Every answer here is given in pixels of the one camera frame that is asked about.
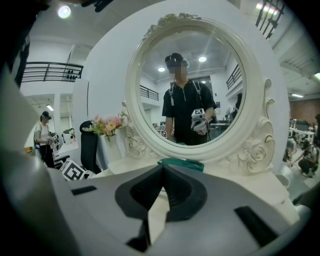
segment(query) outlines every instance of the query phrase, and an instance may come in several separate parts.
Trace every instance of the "green object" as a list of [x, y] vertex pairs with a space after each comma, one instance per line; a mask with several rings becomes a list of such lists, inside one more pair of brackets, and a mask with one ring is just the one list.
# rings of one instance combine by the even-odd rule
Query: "green object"
[[191, 159], [180, 159], [180, 158], [164, 158], [158, 162], [158, 165], [174, 165], [185, 168], [190, 168], [198, 172], [203, 172], [205, 165], [199, 161]]

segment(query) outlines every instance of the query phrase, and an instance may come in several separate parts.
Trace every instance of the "vase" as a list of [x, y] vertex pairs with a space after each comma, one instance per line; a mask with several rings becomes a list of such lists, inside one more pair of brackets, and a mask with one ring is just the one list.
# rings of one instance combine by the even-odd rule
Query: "vase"
[[113, 136], [104, 136], [104, 140], [107, 147], [107, 160], [108, 163], [112, 163], [113, 161], [119, 160], [121, 158], [120, 149], [117, 144], [117, 135]]

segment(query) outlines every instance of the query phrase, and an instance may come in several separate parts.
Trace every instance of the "metal railing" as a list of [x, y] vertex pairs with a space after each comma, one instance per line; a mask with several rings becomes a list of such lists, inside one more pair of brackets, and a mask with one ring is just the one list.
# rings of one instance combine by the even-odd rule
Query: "metal railing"
[[241, 77], [240, 67], [239, 67], [239, 65], [236, 65], [235, 69], [233, 70], [233, 72], [231, 73], [230, 77], [226, 81], [226, 84], [228, 86], [228, 90], [231, 88], [231, 86], [233, 86], [236, 83], [236, 81], [240, 77]]
[[[280, 3], [280, 0], [263, 0], [263, 5], [262, 5], [262, 8], [260, 9], [255, 26], [258, 28], [259, 25], [261, 24], [259, 30], [262, 31], [264, 28], [262, 35], [265, 35], [266, 32], [268, 31], [268, 28], [269, 28], [269, 31], [265, 37], [266, 40], [272, 36], [274, 29], [277, 28], [277, 26], [279, 24], [278, 21], [279, 21], [281, 15], [284, 14], [284, 8], [285, 8], [285, 4], [283, 2]], [[228, 90], [236, 83], [236, 81], [240, 77], [241, 77], [241, 72], [240, 72], [239, 65], [237, 64], [235, 66], [234, 71], [232, 72], [232, 74], [230, 75], [228, 80], [226, 81], [226, 84], [228, 86]]]
[[159, 93], [142, 85], [140, 85], [140, 95], [155, 101], [159, 101]]
[[63, 81], [75, 82], [81, 78], [84, 66], [59, 62], [27, 62], [22, 82]]

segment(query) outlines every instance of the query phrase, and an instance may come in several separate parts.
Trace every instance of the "black t-shirt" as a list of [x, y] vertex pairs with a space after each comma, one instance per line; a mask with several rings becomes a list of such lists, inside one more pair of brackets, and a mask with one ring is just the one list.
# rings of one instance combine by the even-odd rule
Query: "black t-shirt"
[[[197, 89], [200, 87], [200, 100]], [[213, 96], [208, 87], [203, 83], [194, 83], [189, 80], [182, 89], [176, 84], [173, 85], [173, 101], [171, 105], [171, 97], [167, 90], [163, 97], [162, 116], [174, 118], [174, 137], [177, 143], [185, 143], [186, 145], [199, 145], [208, 141], [207, 135], [199, 135], [191, 130], [191, 115], [194, 110], [209, 108], [217, 108]]]

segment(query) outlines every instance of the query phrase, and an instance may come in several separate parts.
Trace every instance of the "brick wall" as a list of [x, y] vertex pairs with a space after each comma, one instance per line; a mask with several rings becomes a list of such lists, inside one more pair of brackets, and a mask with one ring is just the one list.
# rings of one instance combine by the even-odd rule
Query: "brick wall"
[[317, 124], [315, 116], [320, 114], [320, 98], [290, 101], [292, 119], [306, 120]]

